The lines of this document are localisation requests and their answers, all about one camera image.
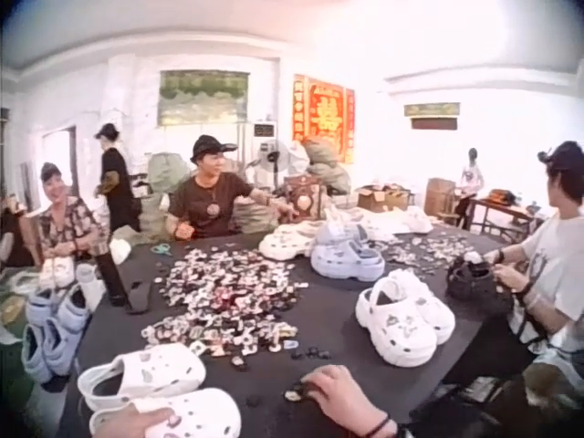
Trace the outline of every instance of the brown t-shirt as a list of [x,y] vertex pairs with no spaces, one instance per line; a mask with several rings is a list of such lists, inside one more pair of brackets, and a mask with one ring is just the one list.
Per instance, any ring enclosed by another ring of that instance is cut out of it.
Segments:
[[[188,220],[196,237],[219,237],[236,232],[231,216],[237,196],[249,196],[253,187],[239,176],[223,172],[214,187],[206,188],[197,184],[194,178],[183,182],[172,197],[168,213],[181,220]],[[219,214],[211,216],[210,205],[219,206]]]

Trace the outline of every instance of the ceiling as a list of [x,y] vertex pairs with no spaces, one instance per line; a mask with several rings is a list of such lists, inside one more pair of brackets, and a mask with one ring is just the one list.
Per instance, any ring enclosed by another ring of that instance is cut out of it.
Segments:
[[484,63],[575,72],[584,56],[575,3],[25,0],[5,23],[3,64],[20,70],[106,38],[191,30],[289,43],[384,77]]

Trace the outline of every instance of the red poster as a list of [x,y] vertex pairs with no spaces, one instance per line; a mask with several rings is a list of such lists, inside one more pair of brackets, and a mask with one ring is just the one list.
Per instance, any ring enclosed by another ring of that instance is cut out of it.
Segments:
[[341,162],[353,163],[355,92],[338,85],[295,75],[294,140],[319,136],[339,148]]

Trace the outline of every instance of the green painting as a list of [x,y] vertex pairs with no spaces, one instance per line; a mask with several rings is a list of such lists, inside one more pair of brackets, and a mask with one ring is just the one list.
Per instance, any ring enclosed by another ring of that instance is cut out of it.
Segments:
[[245,122],[248,81],[239,71],[162,71],[158,124]]

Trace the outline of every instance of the black cap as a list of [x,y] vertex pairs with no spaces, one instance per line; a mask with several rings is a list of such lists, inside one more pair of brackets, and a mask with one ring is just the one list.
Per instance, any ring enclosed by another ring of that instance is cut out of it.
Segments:
[[61,176],[61,171],[52,162],[46,162],[40,169],[40,181],[44,184],[50,180],[53,176]]
[[193,145],[191,162],[196,162],[196,160],[208,153],[233,152],[236,150],[237,145],[233,143],[221,143],[214,136],[203,134]]
[[101,136],[104,136],[109,141],[115,141],[120,136],[120,132],[116,129],[113,123],[106,123],[101,127],[99,132],[95,134],[95,138],[98,140]]
[[572,172],[584,178],[584,151],[575,141],[564,141],[551,154],[540,152],[537,159],[555,172]]

